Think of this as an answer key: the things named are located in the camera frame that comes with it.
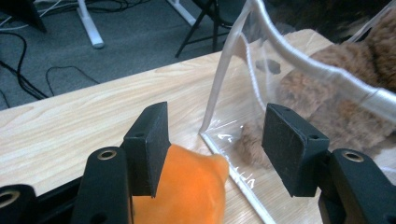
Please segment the white stand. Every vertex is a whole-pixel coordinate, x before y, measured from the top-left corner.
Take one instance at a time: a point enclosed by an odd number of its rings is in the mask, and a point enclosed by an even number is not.
[[[78,0],[78,5],[78,15],[81,18],[82,24],[84,24],[85,30],[87,31],[88,37],[91,40],[92,46],[95,49],[101,49],[105,46],[105,43],[103,42],[102,37],[99,35],[99,32],[96,29],[90,13],[88,13],[87,6],[85,5],[85,0]]]
[[[179,0],[167,0],[168,3],[183,17],[183,19],[189,23],[190,26],[195,24],[195,18],[186,10]]]

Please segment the metal screw hole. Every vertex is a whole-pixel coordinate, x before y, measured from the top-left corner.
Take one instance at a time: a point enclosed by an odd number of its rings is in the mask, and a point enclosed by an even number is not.
[[[98,155],[98,159],[101,161],[106,161],[114,158],[117,155],[117,152],[115,150],[106,150],[101,152]]]
[[[350,161],[356,161],[356,162],[364,161],[364,158],[362,156],[350,151],[343,152],[343,156],[349,159]]]
[[[21,194],[19,191],[12,189],[0,193],[0,208],[14,203],[20,197],[20,195]]]

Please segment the plush toy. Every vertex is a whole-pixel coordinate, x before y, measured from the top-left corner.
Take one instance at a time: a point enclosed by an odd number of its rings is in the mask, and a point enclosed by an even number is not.
[[[172,145],[157,196],[133,197],[134,223],[222,223],[228,162]]]
[[[365,83],[396,92],[396,8],[381,18],[361,42],[332,45],[312,58],[340,68]],[[349,147],[375,156],[378,144],[396,130],[396,124],[359,107],[324,84],[293,70],[280,81],[277,103],[286,105],[330,138],[330,150]],[[262,152],[262,121],[247,123],[237,151],[247,163],[269,166]]]

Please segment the teddy bear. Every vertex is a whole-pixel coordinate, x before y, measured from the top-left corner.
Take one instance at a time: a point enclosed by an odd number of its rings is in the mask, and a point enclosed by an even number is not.
[[[331,45],[311,58],[347,70],[373,87],[396,93],[396,8],[390,8],[361,42]],[[396,124],[343,97],[324,84],[293,70],[280,81],[276,103],[309,121],[330,139],[329,150],[349,147],[374,157],[386,139],[394,141]],[[271,166],[262,149],[262,122],[246,123],[236,150],[250,164]]]

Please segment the black chair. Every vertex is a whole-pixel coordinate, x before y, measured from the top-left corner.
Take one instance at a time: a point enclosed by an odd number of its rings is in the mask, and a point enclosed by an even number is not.
[[[176,57],[180,55],[181,51],[184,49],[184,47],[186,47],[186,45],[210,38],[213,38],[212,50],[216,51],[218,36],[228,34],[219,35],[219,26],[231,29],[233,23],[241,13],[246,0],[192,0],[192,2],[194,2],[202,11],[178,49]],[[207,15],[213,21],[213,35],[189,41],[205,15]]]

